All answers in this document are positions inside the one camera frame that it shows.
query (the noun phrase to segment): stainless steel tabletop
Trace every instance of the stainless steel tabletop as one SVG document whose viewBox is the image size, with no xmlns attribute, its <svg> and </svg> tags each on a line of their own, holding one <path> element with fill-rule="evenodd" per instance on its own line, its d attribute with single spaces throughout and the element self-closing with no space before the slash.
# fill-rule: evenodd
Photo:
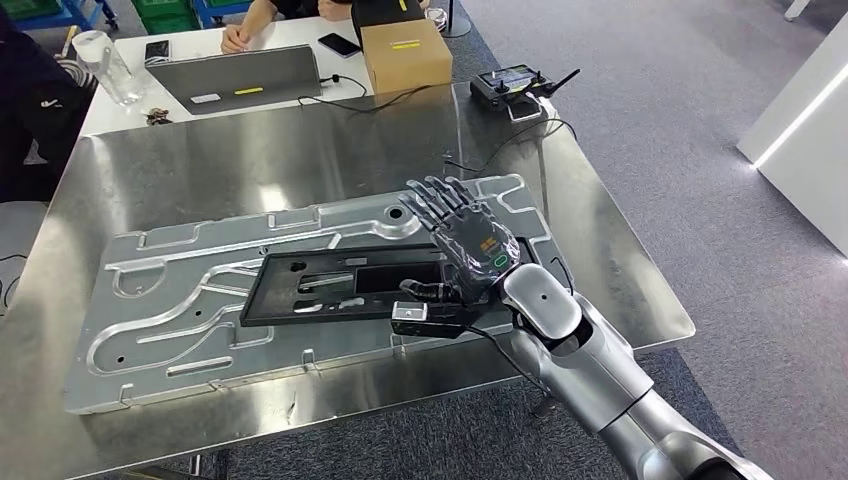
<svg viewBox="0 0 848 480">
<path fill-rule="evenodd" d="M 692 335 L 568 130 L 545 128 L 556 126 L 505 148 L 483 175 L 525 178 L 577 290 L 635 348 Z M 467 178 L 444 160 L 461 152 L 482 165 L 516 131 L 461 84 L 374 115 L 315 105 L 83 138 L 0 320 L 3 477 L 83 477 L 513 377 L 474 341 L 101 415 L 65 413 L 61 391 L 114 235 L 395 191 L 427 174 Z"/>
</svg>

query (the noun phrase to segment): smartphone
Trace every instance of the smartphone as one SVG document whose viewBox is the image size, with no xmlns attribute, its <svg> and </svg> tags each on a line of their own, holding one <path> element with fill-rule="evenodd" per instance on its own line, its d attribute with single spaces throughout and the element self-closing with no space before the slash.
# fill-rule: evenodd
<svg viewBox="0 0 848 480">
<path fill-rule="evenodd" d="M 144 47 L 144 64 L 155 65 L 171 59 L 171 41 L 150 42 Z"/>
<path fill-rule="evenodd" d="M 347 40 L 337 33 L 331 33 L 325 37 L 319 38 L 318 43 L 338 53 L 342 58 L 352 57 L 361 50 L 357 44 Z"/>
</svg>

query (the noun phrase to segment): person's hand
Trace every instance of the person's hand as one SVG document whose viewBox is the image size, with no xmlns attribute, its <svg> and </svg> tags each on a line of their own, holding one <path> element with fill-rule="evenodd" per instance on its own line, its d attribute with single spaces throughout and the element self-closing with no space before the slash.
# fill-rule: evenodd
<svg viewBox="0 0 848 480">
<path fill-rule="evenodd" d="M 247 50 L 247 42 L 250 35 L 242 29 L 242 25 L 227 25 L 224 29 L 224 38 L 221 40 L 221 51 L 224 53 L 238 53 Z"/>
<path fill-rule="evenodd" d="M 351 4 L 336 3 L 333 0 L 318 0 L 318 13 L 331 22 L 350 19 L 350 9 Z"/>
</svg>

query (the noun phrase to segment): machined metal plate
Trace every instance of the machined metal plate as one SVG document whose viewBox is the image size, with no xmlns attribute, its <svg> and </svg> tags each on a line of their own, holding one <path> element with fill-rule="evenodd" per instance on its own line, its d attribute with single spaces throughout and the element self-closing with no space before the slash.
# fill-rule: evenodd
<svg viewBox="0 0 848 480">
<path fill-rule="evenodd" d="M 518 175 L 465 183 L 568 286 L 567 267 Z M 388 193 L 311 207 L 132 232 L 103 253 L 65 384 L 71 413 L 107 412 L 310 369 L 465 341 L 400 337 L 386 319 L 241 327 L 239 312 L 275 252 L 429 241 Z M 477 324 L 506 330 L 504 312 Z"/>
</svg>

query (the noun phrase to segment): laptop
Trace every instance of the laptop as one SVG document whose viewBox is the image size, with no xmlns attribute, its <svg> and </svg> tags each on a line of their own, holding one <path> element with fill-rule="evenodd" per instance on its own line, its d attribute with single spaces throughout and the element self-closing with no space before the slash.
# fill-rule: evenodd
<svg viewBox="0 0 848 480">
<path fill-rule="evenodd" d="M 165 62 L 147 70 L 192 115 L 321 95 L 309 45 Z"/>
</svg>

